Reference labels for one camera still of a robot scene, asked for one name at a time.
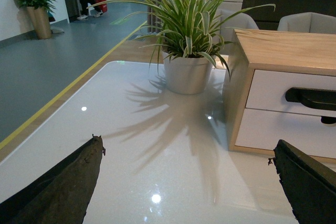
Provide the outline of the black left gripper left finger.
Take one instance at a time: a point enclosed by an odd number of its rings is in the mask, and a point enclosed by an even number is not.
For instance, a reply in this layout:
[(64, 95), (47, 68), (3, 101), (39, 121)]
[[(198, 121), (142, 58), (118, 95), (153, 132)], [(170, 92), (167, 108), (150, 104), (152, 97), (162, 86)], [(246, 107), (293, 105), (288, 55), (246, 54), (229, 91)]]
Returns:
[(93, 136), (1, 203), (1, 223), (83, 223), (106, 149)]

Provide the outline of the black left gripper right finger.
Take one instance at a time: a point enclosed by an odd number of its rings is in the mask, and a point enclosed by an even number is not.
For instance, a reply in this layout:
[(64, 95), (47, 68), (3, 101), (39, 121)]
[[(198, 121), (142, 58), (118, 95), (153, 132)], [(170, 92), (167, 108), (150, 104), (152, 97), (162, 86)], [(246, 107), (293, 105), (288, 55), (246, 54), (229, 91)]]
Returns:
[(335, 171), (284, 140), (274, 164), (284, 193), (299, 223), (335, 223)]

